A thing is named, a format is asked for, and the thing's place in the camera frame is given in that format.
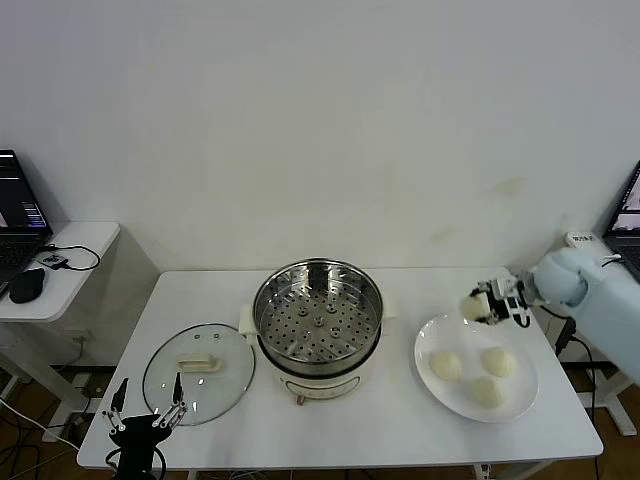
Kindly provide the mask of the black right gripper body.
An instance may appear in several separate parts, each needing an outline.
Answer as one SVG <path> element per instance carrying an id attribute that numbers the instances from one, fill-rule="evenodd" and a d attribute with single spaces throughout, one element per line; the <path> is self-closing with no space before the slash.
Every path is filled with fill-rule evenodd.
<path id="1" fill-rule="evenodd" d="M 493 296 L 497 315 L 505 319 L 530 319 L 530 309 L 524 296 L 523 282 L 510 282 L 509 296 Z"/>

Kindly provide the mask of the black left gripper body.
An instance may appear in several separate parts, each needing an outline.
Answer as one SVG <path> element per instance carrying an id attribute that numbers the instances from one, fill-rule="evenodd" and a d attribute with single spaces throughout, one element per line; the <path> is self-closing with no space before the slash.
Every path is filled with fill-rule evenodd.
<path id="1" fill-rule="evenodd" d="M 116 429 L 109 438 L 120 449 L 120 465 L 152 465 L 155 449 L 171 435 L 171 429 L 158 423 L 157 414 L 128 417 L 123 430 Z"/>

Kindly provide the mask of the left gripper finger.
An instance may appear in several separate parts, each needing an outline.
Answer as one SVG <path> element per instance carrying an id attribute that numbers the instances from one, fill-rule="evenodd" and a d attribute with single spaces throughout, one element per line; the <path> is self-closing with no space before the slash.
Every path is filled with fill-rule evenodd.
<path id="1" fill-rule="evenodd" d="M 153 427 L 174 428 L 184 417 L 187 407 L 184 401 L 184 390 L 182 386 L 181 373 L 175 376 L 172 402 L 169 409 L 160 415 L 152 424 Z"/>
<path id="2" fill-rule="evenodd" d="M 102 417 L 109 427 L 110 434 L 124 432 L 126 429 L 121 414 L 125 404 L 128 381 L 128 378 L 122 380 L 119 388 L 112 396 L 109 408 L 102 411 Z"/>

